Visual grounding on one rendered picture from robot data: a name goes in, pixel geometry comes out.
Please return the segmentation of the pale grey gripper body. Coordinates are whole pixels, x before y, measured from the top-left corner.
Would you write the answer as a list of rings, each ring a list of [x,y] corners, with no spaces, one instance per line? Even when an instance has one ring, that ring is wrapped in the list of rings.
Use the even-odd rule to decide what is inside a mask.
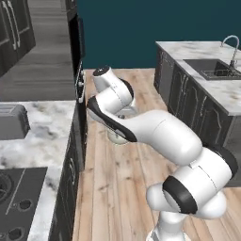
[[[116,134],[115,132],[108,130],[107,136],[111,142],[117,145],[123,145],[127,143],[127,140],[121,137],[120,135]]]

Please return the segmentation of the dark base cupboards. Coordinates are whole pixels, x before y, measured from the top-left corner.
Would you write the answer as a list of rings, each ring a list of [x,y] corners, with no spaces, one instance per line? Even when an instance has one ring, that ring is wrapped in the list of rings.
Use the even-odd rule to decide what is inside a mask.
[[[85,162],[82,132],[79,106],[76,104],[48,241],[72,241],[79,173]]]

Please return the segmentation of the dark island cupboards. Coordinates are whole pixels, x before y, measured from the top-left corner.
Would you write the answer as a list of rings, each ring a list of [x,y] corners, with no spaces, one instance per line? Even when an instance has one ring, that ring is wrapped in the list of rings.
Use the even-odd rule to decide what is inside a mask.
[[[154,86],[168,112],[189,126],[206,144],[235,156],[239,170],[228,182],[241,187],[241,80],[207,81],[186,59],[220,59],[230,66],[234,48],[220,41],[159,41]],[[241,50],[235,69],[241,72]]]

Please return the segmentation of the black built-in oven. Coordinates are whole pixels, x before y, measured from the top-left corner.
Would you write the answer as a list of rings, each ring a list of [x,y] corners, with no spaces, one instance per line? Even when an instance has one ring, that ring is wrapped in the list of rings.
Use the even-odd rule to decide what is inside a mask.
[[[69,34],[72,52],[72,68],[75,96],[79,104],[84,102],[86,79],[83,70],[83,58],[85,53],[85,40],[83,30],[83,19],[75,14],[69,20]]]

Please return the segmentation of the grey toaster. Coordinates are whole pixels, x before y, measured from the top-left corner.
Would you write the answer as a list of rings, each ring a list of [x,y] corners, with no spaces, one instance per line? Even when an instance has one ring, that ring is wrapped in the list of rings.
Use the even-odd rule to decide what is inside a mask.
[[[24,139],[30,130],[27,111],[21,104],[0,104],[0,140]]]

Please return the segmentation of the black hob knob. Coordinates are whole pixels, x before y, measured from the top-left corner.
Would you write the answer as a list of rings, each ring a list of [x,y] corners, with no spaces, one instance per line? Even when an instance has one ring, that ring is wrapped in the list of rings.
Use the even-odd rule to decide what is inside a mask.
[[[19,202],[18,209],[22,212],[29,210],[32,206],[31,200],[22,200]]]
[[[23,236],[23,230],[21,228],[14,228],[8,232],[9,241],[19,241]]]

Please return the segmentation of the dark sink basin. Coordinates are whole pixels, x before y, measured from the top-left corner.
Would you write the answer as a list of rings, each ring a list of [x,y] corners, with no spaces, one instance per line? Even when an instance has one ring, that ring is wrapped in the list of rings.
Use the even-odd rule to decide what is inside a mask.
[[[241,72],[220,59],[186,59],[185,62],[207,81],[241,80]]]

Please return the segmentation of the black hob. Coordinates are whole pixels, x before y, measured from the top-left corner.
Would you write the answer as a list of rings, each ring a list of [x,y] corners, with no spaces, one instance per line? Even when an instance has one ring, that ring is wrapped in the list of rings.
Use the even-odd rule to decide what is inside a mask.
[[[0,169],[0,241],[9,241],[8,232],[21,228],[27,241],[47,168]],[[31,200],[29,210],[18,209],[19,202]]]

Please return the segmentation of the dark tall cupboard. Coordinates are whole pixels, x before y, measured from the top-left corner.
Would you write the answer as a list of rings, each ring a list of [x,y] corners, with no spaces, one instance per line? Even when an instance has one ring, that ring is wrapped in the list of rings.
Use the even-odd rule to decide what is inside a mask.
[[[65,0],[67,19],[70,21],[77,14],[77,0]]]

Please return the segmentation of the silver curved tap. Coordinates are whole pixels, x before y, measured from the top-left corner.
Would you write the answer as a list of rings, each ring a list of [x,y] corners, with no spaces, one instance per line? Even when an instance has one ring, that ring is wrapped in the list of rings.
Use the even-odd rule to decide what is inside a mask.
[[[237,54],[238,47],[240,45],[240,39],[236,35],[229,35],[221,42],[220,47],[223,47],[223,45],[229,39],[235,39],[236,40],[236,46],[234,48],[233,56],[232,56],[232,59],[230,61],[230,67],[234,69],[235,68],[235,57],[236,57],[236,54]]]

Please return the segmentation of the dark wall cupboards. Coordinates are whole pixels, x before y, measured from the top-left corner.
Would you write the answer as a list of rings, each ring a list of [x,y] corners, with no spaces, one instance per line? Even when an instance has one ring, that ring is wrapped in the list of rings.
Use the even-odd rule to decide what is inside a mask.
[[[27,0],[0,0],[0,77],[35,46]]]

